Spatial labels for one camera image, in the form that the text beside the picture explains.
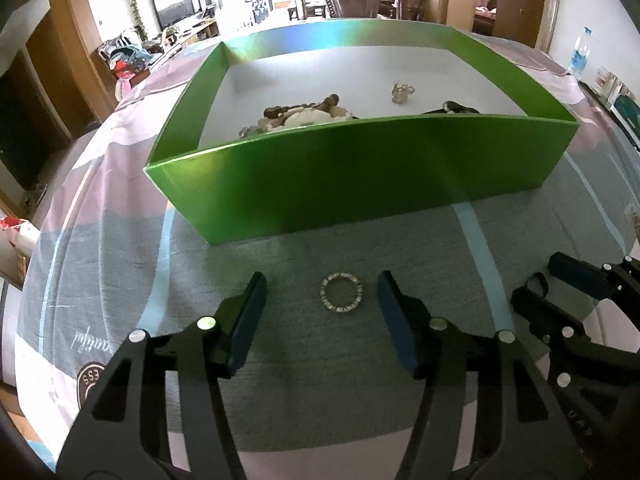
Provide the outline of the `chair with piled clothes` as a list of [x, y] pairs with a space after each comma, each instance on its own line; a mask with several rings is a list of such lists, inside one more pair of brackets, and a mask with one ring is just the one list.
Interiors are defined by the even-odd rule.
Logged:
[[121, 82], [130, 82], [154, 61], [154, 56], [149, 51], [133, 44], [122, 35], [105, 41], [96, 52], [114, 77]]

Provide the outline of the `wooden tv cabinet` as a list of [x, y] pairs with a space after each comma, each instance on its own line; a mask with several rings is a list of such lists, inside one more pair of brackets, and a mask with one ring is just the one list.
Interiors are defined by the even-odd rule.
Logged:
[[189, 44], [194, 44], [194, 42], [214, 38], [218, 35], [217, 21], [214, 18], [206, 18], [187, 28], [171, 25], [162, 32], [160, 39], [164, 47], [175, 47], [177, 44], [185, 47]]

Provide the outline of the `teal and white package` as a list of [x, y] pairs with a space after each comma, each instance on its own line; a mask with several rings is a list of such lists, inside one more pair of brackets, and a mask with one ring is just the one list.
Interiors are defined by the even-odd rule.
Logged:
[[603, 79], [606, 108], [622, 123], [632, 142], [639, 145], [639, 104], [631, 90], [612, 72]]

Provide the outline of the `silver flower brooch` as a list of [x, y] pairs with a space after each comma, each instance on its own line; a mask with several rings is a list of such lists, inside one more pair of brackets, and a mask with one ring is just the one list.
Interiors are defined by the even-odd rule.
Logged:
[[392, 88], [392, 102], [398, 105], [405, 104], [415, 91], [416, 89], [411, 84], [395, 81]]

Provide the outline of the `black ring band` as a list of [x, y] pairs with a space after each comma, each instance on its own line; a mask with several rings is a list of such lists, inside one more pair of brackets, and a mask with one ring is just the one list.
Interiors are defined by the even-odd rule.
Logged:
[[541, 298], [546, 298], [549, 293], [549, 283], [542, 272], [535, 272], [526, 282], [525, 287]]

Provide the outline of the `green cardboard box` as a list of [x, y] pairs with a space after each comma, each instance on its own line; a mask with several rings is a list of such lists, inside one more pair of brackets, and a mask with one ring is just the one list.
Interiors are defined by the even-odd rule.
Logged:
[[[392, 102], [395, 81], [416, 91]], [[424, 115], [454, 101], [480, 114]], [[538, 188], [574, 138], [541, 84], [457, 29], [348, 18], [222, 40], [146, 175], [209, 243]]]

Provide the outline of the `black item in box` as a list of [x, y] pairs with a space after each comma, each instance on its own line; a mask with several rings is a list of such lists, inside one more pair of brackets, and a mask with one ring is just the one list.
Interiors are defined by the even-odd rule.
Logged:
[[424, 112], [424, 115], [436, 115], [436, 114], [480, 114], [480, 111], [476, 108], [462, 105], [458, 102], [454, 101], [445, 101], [442, 103], [441, 108], [436, 108], [436, 110], [428, 110]]

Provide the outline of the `striped patchwork tablecloth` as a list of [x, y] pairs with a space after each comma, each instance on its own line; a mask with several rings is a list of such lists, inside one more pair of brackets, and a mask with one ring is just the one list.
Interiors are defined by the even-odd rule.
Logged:
[[390, 479], [423, 387], [401, 368], [375, 298], [382, 271], [462, 330], [527, 328], [510, 292], [554, 252], [593, 264], [637, 255], [639, 155], [548, 55], [491, 47], [580, 121], [542, 188], [467, 205], [213, 246], [144, 174], [186, 82], [213, 50], [194, 44], [122, 103], [52, 197], [15, 336], [18, 400], [52, 453], [80, 397], [135, 328], [183, 330], [242, 292], [268, 302], [247, 362], [221, 385], [252, 479]]

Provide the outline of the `black television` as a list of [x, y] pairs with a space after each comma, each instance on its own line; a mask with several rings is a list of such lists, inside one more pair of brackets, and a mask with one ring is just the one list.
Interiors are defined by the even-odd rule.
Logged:
[[193, 0], [153, 0], [153, 6], [161, 29], [195, 14]]

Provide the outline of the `clear plastic water bottle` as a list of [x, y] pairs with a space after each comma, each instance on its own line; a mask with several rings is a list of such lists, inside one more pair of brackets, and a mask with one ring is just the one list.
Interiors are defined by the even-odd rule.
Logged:
[[582, 29], [582, 33], [576, 39], [572, 56], [570, 57], [570, 64], [568, 64], [568, 71], [576, 78], [579, 79], [587, 66], [588, 58], [590, 55], [589, 41], [592, 35], [592, 30], [585, 26]]

